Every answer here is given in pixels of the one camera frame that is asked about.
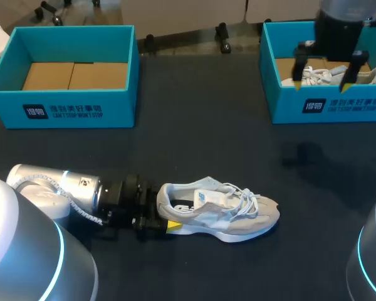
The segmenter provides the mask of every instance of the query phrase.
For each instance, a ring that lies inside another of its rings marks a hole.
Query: white sneaker
[[[302,86],[313,85],[339,85],[347,70],[346,66],[339,66],[331,70],[317,69],[313,70],[311,66],[305,67],[302,74]],[[359,72],[357,84],[376,84],[376,68],[371,72]],[[287,78],[281,82],[284,87],[293,87],[292,78]]]
[[[280,217],[277,203],[249,189],[205,177],[190,184],[164,184],[157,211],[169,220],[168,233],[209,233],[226,243],[257,237]]]

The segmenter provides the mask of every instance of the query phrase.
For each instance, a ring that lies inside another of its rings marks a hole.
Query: open box
[[[133,26],[16,28],[0,118],[8,129],[133,127],[138,74]]]
[[[338,85],[304,86],[299,91],[281,85],[285,78],[276,59],[293,58],[299,42],[314,40],[313,27],[314,22],[263,26],[259,68],[273,123],[376,121],[376,85],[353,85],[345,93],[340,93]],[[376,28],[363,29],[357,50],[369,51],[368,65],[376,67]]]

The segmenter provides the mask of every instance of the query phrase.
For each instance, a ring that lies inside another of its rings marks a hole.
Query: teal box
[[[293,58],[301,41],[314,40],[314,22],[265,23],[259,68],[274,124],[376,121],[376,85],[353,85],[344,93],[338,86],[308,86],[296,91],[282,87],[277,58]],[[357,46],[369,51],[376,67],[376,28],[364,28]]]
[[[32,62],[128,63],[127,81],[125,89],[22,91]],[[133,26],[16,28],[0,59],[0,118],[7,129],[133,127],[138,77]]]

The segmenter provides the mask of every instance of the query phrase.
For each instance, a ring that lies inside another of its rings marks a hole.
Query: shoe logo
[[[199,201],[205,203],[205,195],[203,193],[199,193]]]
[[[174,207],[174,209],[182,212],[190,212],[194,210],[194,207],[189,207],[186,205],[177,205],[176,207]]]

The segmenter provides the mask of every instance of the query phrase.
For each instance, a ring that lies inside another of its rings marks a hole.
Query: dark tabletop
[[[212,176],[279,203],[275,229],[141,243],[85,237],[98,300],[349,300],[345,266],[376,202],[376,123],[272,125],[256,55],[141,57],[134,129],[6,130],[0,179],[19,163],[157,184]],[[290,158],[307,142],[312,164]]]

